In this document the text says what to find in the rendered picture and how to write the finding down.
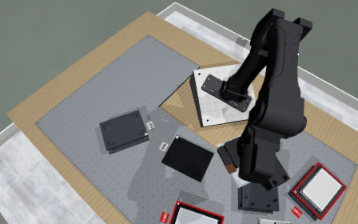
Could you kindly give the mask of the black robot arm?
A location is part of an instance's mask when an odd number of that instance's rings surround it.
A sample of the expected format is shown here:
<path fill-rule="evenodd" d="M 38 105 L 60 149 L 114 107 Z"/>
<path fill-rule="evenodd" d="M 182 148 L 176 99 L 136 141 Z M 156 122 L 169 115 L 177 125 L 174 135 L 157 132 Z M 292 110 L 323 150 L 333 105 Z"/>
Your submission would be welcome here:
<path fill-rule="evenodd" d="M 258 99 L 249 111 L 242 133 L 245 145 L 241 145 L 237 154 L 241 159 L 238 177 L 247 182 L 264 183 L 261 185 L 267 191 L 291 179 L 276 157 L 280 139 L 296 136 L 307 124 L 297 65 L 300 40 L 311 29 L 312 22 L 303 18 L 287 21 L 283 11 L 272 8 L 257 23 L 250 40 L 251 50 L 239 70 L 228 81 L 209 74 L 201 87 L 244 113 L 252 101 L 248 88 L 266 67 Z"/>

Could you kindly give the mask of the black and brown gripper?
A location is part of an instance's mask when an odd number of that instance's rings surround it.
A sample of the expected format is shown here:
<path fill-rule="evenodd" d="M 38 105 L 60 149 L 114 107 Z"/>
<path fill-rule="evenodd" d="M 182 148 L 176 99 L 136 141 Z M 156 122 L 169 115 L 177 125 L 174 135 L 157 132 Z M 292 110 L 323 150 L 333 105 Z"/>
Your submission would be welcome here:
<path fill-rule="evenodd" d="M 242 144 L 245 145 L 241 135 L 238 138 L 234 138 L 233 140 L 226 142 L 223 146 L 220 146 L 217 149 L 217 152 L 229 174 L 236 172 L 240 165 L 240 158 L 237 151 L 240 149 Z"/>

